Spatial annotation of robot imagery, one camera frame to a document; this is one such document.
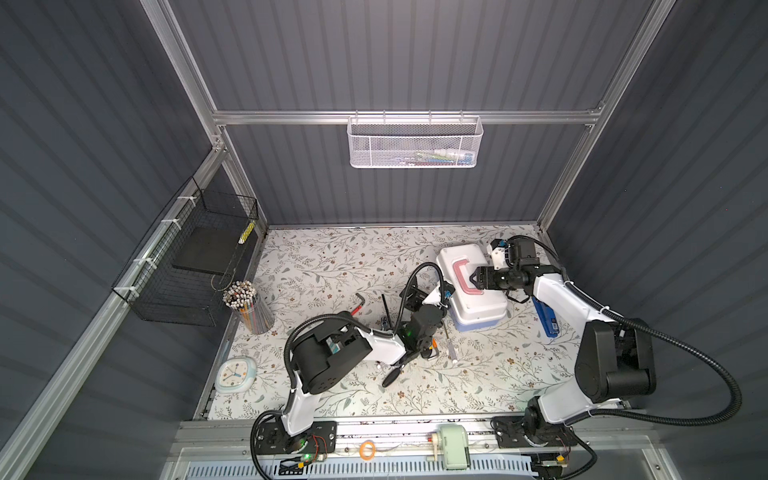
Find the white blue tool box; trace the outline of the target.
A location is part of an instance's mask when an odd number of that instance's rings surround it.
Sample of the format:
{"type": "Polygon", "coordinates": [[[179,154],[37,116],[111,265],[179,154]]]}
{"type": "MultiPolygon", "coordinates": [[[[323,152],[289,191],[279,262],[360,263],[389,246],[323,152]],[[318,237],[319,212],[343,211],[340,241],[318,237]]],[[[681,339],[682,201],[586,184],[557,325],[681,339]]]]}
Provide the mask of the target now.
{"type": "Polygon", "coordinates": [[[491,328],[505,317],[508,300],[504,293],[480,290],[470,281],[478,267],[488,266],[479,245],[443,248],[437,255],[437,264],[444,279],[455,288],[449,299],[449,313],[459,332],[491,328]]]}

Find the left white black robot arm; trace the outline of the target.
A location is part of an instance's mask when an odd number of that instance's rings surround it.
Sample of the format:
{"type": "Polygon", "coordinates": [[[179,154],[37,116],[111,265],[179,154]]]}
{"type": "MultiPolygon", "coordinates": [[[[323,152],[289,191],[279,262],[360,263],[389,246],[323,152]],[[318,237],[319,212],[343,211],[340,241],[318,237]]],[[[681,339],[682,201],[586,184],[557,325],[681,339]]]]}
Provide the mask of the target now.
{"type": "Polygon", "coordinates": [[[386,330],[361,323],[349,311],[321,314],[299,324],[283,349],[290,380],[287,402],[280,410],[260,413],[253,426],[269,422],[290,438],[304,434],[314,422],[320,396],[362,362],[388,366],[382,386],[390,386],[409,363],[432,356],[434,335],[445,326],[454,292],[438,264],[424,262],[408,277],[386,330]]]}

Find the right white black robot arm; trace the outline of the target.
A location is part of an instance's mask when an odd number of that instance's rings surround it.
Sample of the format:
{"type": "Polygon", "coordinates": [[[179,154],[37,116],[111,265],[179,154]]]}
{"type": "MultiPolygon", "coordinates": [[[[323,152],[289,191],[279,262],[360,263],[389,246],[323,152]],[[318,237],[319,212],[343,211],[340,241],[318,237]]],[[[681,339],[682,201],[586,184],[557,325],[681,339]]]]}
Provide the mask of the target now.
{"type": "Polygon", "coordinates": [[[540,444],[556,428],[595,416],[677,427],[704,427],[725,422],[741,409],[743,395],[736,379],[715,359],[639,318],[628,318],[585,293],[567,276],[560,262],[541,263],[541,241],[525,235],[495,239],[488,253],[491,265],[470,276],[481,291],[510,294],[523,291],[545,317],[582,329],[574,376],[529,401],[521,429],[532,444],[540,444]],[[647,396],[657,386],[653,340],[660,340],[700,360],[725,383],[730,400],[721,411],[702,417],[675,418],[621,408],[623,400],[647,396]]]}

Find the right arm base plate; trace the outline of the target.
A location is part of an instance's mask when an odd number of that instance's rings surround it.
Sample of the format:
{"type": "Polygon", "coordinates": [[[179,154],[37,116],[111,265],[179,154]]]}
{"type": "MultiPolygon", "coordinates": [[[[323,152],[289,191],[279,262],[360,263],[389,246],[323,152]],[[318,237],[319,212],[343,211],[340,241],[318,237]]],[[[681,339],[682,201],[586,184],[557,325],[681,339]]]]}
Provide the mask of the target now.
{"type": "Polygon", "coordinates": [[[496,416],[490,426],[501,448],[555,448],[576,446],[563,425],[552,425],[524,416],[496,416]]]}

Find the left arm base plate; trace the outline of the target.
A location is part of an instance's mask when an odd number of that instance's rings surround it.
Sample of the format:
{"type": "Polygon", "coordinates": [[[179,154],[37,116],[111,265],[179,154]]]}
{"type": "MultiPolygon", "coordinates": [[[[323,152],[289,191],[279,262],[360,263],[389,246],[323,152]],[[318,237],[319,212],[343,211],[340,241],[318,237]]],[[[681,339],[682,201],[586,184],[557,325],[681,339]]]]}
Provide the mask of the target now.
{"type": "Polygon", "coordinates": [[[268,420],[252,428],[257,455],[329,454],[336,448],[338,423],[316,421],[305,432],[289,435],[279,420],[268,420]]]}

